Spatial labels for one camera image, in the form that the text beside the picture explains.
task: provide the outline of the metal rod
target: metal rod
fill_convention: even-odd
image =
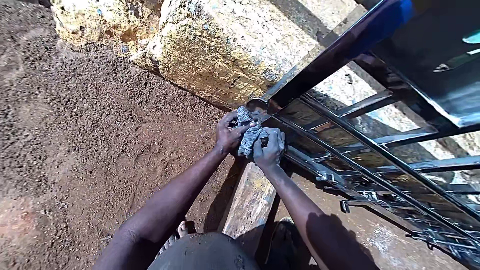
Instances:
[[[351,160],[350,158],[348,158],[347,156],[343,155],[342,153],[338,152],[335,148],[331,147],[330,145],[328,145],[326,142],[322,141],[321,139],[319,139],[318,137],[316,137],[315,135],[307,132],[304,128],[296,125],[295,123],[287,120],[287,119],[284,119],[280,116],[272,116],[273,118],[275,118],[277,121],[283,123],[284,125],[287,125],[288,127],[290,127],[291,129],[293,129],[296,133],[298,133],[299,135],[302,135],[302,136],[306,136],[307,138],[309,138],[311,141],[317,143],[319,146],[323,147],[325,150],[327,150],[328,152],[332,153],[332,155],[334,155],[335,157],[337,157],[339,160],[345,162],[347,165],[349,165],[350,167],[358,170],[360,173],[362,173],[363,175],[365,175],[365,177],[371,179],[372,181],[374,181],[375,183],[381,185],[382,187],[384,187],[385,189],[387,190],[390,190],[391,192],[395,193],[398,197],[402,198],[403,200],[407,201],[408,203],[410,203],[411,205],[413,205],[417,210],[419,210],[421,213],[425,213],[429,216],[431,216],[432,218],[434,218],[436,221],[440,222],[441,224],[447,226],[448,228],[452,229],[453,231],[459,233],[460,235],[464,236],[464,237],[467,237],[468,239],[470,239],[471,241],[473,241],[474,243],[477,243],[477,244],[480,244],[478,242],[478,240],[473,237],[472,235],[470,235],[469,233],[465,232],[464,230],[462,230],[461,228],[459,228],[458,226],[452,224],[451,222],[449,222],[447,219],[445,219],[444,217],[442,217],[441,215],[439,215],[438,213],[428,209],[426,206],[424,206],[423,204],[421,204],[419,201],[417,201],[416,199],[412,198],[411,196],[403,193],[402,191],[400,191],[399,189],[397,189],[397,187],[395,187],[394,185],[392,185],[391,183],[387,182],[386,180],[384,180],[383,178],[379,177],[378,175],[376,175],[375,173],[369,171],[368,169],[362,167],[361,165],[357,164],[356,162],[354,162],[353,160]]]
[[[467,215],[471,216],[473,219],[480,222],[480,215],[477,212],[470,209],[469,207],[466,207],[459,200],[457,200],[457,198],[453,197],[451,194],[444,191],[441,187],[439,187],[437,184],[435,184],[432,180],[427,179],[425,176],[423,176],[422,174],[420,174],[419,172],[417,172],[416,170],[414,170],[410,166],[408,166],[404,161],[397,158],[392,153],[388,152],[385,148],[378,145],[375,141],[373,141],[372,139],[368,138],[367,136],[365,136],[364,134],[359,132],[354,126],[352,126],[347,121],[344,121],[343,119],[341,119],[340,117],[335,115],[325,105],[318,102],[312,96],[307,94],[307,95],[302,97],[302,101],[304,101],[305,104],[309,105],[312,110],[314,110],[315,112],[317,112],[321,116],[325,117],[326,119],[328,119],[332,123],[335,123],[336,125],[338,125],[342,129],[347,131],[354,138],[359,140],[361,143],[366,145],[368,148],[373,150],[375,153],[384,157],[386,160],[388,160],[393,165],[395,165],[397,168],[399,168],[402,172],[404,172],[407,175],[410,175],[414,179],[417,179],[420,183],[424,184],[427,188],[432,190],[434,193],[443,197],[446,201],[455,205],[462,212],[466,213]]]
[[[263,98],[269,100],[268,113],[276,113],[355,57],[389,37],[401,26],[391,20],[392,13],[401,12],[401,3],[401,0],[382,0],[295,77],[290,79],[289,74],[288,82],[281,79],[278,86],[273,86]],[[371,33],[382,34],[374,37]]]
[[[345,119],[353,119],[369,113],[374,110],[378,110],[379,108],[383,108],[387,105],[393,104],[397,102],[398,99],[391,91],[385,90],[380,93],[377,93],[371,97],[368,97],[362,101],[359,101],[351,106],[348,106],[344,109],[341,109],[336,112],[336,114]],[[317,131],[321,131],[327,126],[326,124],[329,123],[326,119],[319,119],[318,121],[313,122],[312,124],[306,125],[307,129],[314,129]]]
[[[477,170],[480,169],[480,156],[456,158],[449,160],[432,160],[427,162],[418,162],[409,164],[412,169],[421,173],[431,172],[451,172],[463,170]],[[379,175],[395,174],[401,172],[395,166],[382,166],[373,169]],[[346,171],[340,174],[342,177],[355,177],[360,173],[354,171]]]

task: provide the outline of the glossy painted metal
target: glossy painted metal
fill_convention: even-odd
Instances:
[[[268,113],[276,113],[361,53],[392,35],[413,16],[414,11],[405,8],[405,3],[410,1],[381,1],[296,76],[292,77],[296,72],[289,72],[286,78],[266,93],[264,100],[269,102]]]

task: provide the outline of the skin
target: skin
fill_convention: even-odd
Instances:
[[[223,159],[240,144],[250,126],[228,128],[237,112],[225,115],[216,127],[212,151],[155,192],[146,205],[115,233],[93,269],[147,269],[163,244],[182,222],[194,200]],[[350,238],[346,230],[325,215],[285,174],[279,163],[285,149],[285,134],[264,128],[267,147],[257,140],[254,160],[282,198],[310,253],[330,270],[378,269]]]
[[[155,192],[115,233],[93,269],[148,268],[223,159],[239,146],[250,125],[255,126],[251,123],[238,129],[228,128],[236,119],[236,111],[223,117],[216,126],[217,142],[213,150]]]
[[[297,226],[299,233],[317,263],[330,270],[378,269],[347,230],[326,215],[279,166],[285,149],[285,134],[266,129],[268,145],[257,140],[253,158],[272,183]]]

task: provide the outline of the metal bar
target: metal bar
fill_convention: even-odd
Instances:
[[[349,119],[353,119],[361,115],[364,115],[366,113],[369,113],[371,111],[377,110],[379,108],[383,108],[397,101],[398,99],[391,91],[385,90],[371,97],[368,97],[360,102],[357,102],[352,106],[341,109],[336,114],[342,118],[349,120]],[[313,126],[313,127],[309,128],[307,126],[307,129],[322,131],[325,128],[331,127],[333,125],[325,119],[320,119],[319,121],[316,121],[309,126]]]
[[[377,82],[395,94],[401,95],[402,101],[428,124],[438,130],[450,132],[458,127],[422,97],[406,78],[396,74],[385,62],[366,52],[355,58],[354,62],[372,76]]]
[[[361,165],[357,164],[356,162],[354,162],[352,159],[348,158],[347,156],[343,155],[342,153],[338,152],[335,148],[331,147],[330,145],[328,145],[326,142],[322,141],[321,139],[319,139],[318,137],[316,137],[315,135],[307,132],[304,128],[296,125],[295,123],[285,119],[285,118],[282,118],[280,116],[272,116],[273,118],[275,118],[276,120],[278,120],[279,122],[283,123],[284,125],[287,125],[288,127],[290,127],[291,129],[293,129],[296,133],[298,133],[299,135],[302,135],[302,136],[306,136],[307,138],[309,138],[311,141],[317,143],[319,146],[323,147],[325,150],[327,150],[328,152],[332,153],[332,155],[334,155],[335,157],[337,157],[339,160],[345,162],[347,165],[349,165],[350,167],[358,170],[360,173],[362,173],[365,177],[371,179],[372,181],[374,181],[375,183],[381,185],[382,187],[384,187],[385,189],[387,190],[390,190],[391,192],[393,192],[395,195],[397,195],[398,197],[402,198],[403,200],[407,201],[409,204],[411,204],[412,206],[414,206],[417,210],[420,211],[420,213],[424,213],[426,215],[429,215],[430,217],[432,217],[433,219],[435,219],[436,221],[438,221],[439,223],[445,225],[446,227],[452,229],[453,231],[457,232],[458,234],[470,239],[471,241],[473,241],[474,243],[477,243],[477,244],[480,244],[480,242],[475,238],[473,237],[471,234],[465,232],[464,230],[462,230],[461,228],[459,228],[458,226],[452,224],[451,222],[449,222],[446,218],[442,217],[441,215],[439,215],[438,213],[430,210],[429,208],[427,208],[426,206],[424,206],[423,204],[421,204],[419,201],[415,200],[414,198],[412,198],[411,196],[403,193],[402,191],[400,191],[399,189],[397,189],[397,187],[395,187],[394,185],[392,185],[391,183],[387,182],[386,180],[384,180],[383,178],[379,177],[378,175],[376,175],[375,173],[369,171],[368,169],[362,167]]]
[[[438,194],[439,196],[443,197],[446,201],[455,205],[458,209],[462,212],[466,213],[467,215],[471,216],[473,219],[480,222],[480,215],[475,212],[474,210],[466,207],[463,205],[457,198],[449,194],[448,192],[444,191],[440,188],[437,184],[435,184],[432,180],[427,179],[425,176],[417,172],[416,170],[412,169],[408,166],[404,161],[400,160],[392,153],[388,152],[384,147],[378,145],[372,139],[368,138],[361,132],[359,132],[354,126],[349,124],[348,122],[342,120],[340,117],[335,115],[332,111],[330,111],[325,105],[315,100],[310,95],[305,95],[302,97],[302,100],[305,101],[305,104],[309,105],[312,110],[320,114],[321,116],[328,119],[330,122],[335,123],[337,126],[341,127],[345,131],[347,131],[350,135],[352,135],[357,140],[361,141],[364,145],[368,148],[373,150],[375,153],[379,154],[380,156],[384,157],[386,160],[391,162],[405,174],[410,175],[414,179],[417,179],[419,182],[424,184],[427,188],[432,190],[434,193]]]
[[[431,172],[451,172],[451,171],[463,171],[463,170],[478,170],[480,169],[480,156],[457,158],[449,160],[432,160],[426,162],[418,162],[409,164],[412,169],[417,170],[420,173]],[[382,166],[373,169],[379,175],[397,174],[401,170],[395,166]],[[339,173],[342,177],[350,178],[361,175],[354,171],[345,171]]]
[[[375,143],[381,146],[385,146],[386,148],[392,148],[392,147],[408,145],[412,143],[429,140],[428,139],[429,137],[437,134],[438,134],[438,131],[435,128],[428,126],[428,127],[421,127],[418,129],[403,132],[398,135],[391,135],[391,136],[377,138],[377,139],[374,139],[374,141]],[[353,152],[353,151],[361,151],[367,148],[368,147],[366,147],[362,143],[357,143],[354,145],[342,147],[340,148],[340,151]]]
[[[352,59],[389,37],[402,24],[391,20],[392,16],[401,16],[401,3],[402,0],[382,0],[295,77],[290,79],[289,75],[286,83],[280,80],[279,86],[273,86],[263,98],[269,100],[268,113],[276,113]]]

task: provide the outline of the brown soil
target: brown soil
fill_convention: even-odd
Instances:
[[[91,266],[155,188],[213,147],[224,115],[106,48],[69,48],[54,27],[45,7],[0,1],[0,269]],[[214,199],[232,164],[190,210],[197,230],[223,214]]]

